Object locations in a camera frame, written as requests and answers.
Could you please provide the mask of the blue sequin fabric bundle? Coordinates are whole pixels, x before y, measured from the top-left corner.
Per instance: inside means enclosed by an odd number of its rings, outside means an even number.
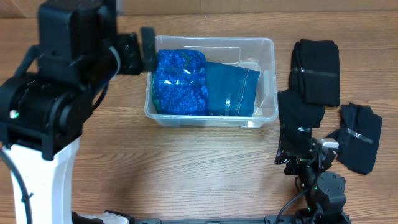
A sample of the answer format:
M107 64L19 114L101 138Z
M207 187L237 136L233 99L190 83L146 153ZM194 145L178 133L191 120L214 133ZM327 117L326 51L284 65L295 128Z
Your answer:
M197 50L157 53L152 75L152 101L158 114L206 116L209 112L206 58Z

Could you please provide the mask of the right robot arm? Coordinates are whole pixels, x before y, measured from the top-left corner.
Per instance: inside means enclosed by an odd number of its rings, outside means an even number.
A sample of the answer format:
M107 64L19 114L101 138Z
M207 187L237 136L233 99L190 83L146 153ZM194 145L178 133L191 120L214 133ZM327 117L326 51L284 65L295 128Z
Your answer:
M279 140L276 164L285 164L284 174L294 175L299 194L287 202L268 223L350 224L343 211L346 203L344 177L328 169L339 144L332 138L311 139L303 153L293 152L285 139Z

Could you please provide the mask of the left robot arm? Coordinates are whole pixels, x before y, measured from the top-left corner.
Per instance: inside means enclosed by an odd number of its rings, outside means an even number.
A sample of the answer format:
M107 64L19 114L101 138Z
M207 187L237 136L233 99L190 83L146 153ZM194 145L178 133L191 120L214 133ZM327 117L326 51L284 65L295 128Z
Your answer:
M118 74L153 72L155 32L120 34L115 1L45 1L39 43L1 85L1 160L11 172L18 223L133 223L107 210L72 210L83 125Z

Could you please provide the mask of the blue denim jeans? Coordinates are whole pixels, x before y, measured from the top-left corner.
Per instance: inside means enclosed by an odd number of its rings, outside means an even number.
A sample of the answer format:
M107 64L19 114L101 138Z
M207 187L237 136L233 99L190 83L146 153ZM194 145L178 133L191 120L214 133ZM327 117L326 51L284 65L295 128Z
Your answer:
M207 62L209 114L251 117L259 75L260 72L249 68Z

